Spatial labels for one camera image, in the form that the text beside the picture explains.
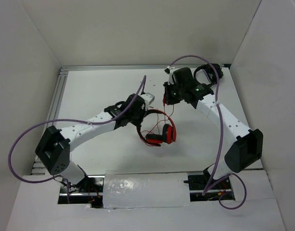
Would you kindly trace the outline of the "red black headphones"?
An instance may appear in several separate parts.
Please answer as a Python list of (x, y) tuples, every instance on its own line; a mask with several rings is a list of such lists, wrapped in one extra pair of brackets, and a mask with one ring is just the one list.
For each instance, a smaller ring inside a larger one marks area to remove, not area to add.
[(164, 122), (168, 121), (168, 123), (164, 123), (162, 129), (159, 129), (159, 122), (156, 122), (156, 125), (150, 130), (144, 130), (145, 135), (142, 134), (141, 124), (136, 127), (137, 134), (139, 135), (142, 142), (144, 142), (148, 146), (161, 147), (162, 143), (171, 144), (176, 142), (177, 132), (176, 126), (173, 120), (171, 119), (171, 115), (167, 115), (164, 111), (158, 109), (149, 109), (144, 118), (151, 115), (164, 115)]

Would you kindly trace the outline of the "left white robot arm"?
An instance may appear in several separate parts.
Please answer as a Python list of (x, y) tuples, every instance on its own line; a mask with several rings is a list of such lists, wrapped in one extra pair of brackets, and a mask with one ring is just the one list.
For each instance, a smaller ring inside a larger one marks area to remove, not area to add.
[(98, 135), (124, 127), (128, 123), (138, 125), (154, 99), (150, 93), (138, 96), (132, 94), (126, 101), (105, 108), (85, 123), (61, 129), (50, 126), (46, 128), (36, 147), (36, 155), (49, 174), (61, 176), (76, 191), (83, 192), (90, 184), (89, 177), (71, 160), (71, 152)]

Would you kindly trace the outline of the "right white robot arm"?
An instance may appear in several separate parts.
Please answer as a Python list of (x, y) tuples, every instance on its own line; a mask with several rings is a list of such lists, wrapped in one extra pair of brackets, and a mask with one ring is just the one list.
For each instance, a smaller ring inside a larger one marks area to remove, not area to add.
[(262, 157), (263, 134), (259, 129), (252, 130), (237, 119), (221, 102), (209, 85), (200, 83), (188, 67), (167, 67), (169, 79), (165, 87), (164, 101), (174, 105), (185, 101), (204, 114), (221, 131), (230, 149), (220, 157), (217, 164), (204, 170), (204, 185), (213, 189), (220, 178), (230, 173), (239, 173)]

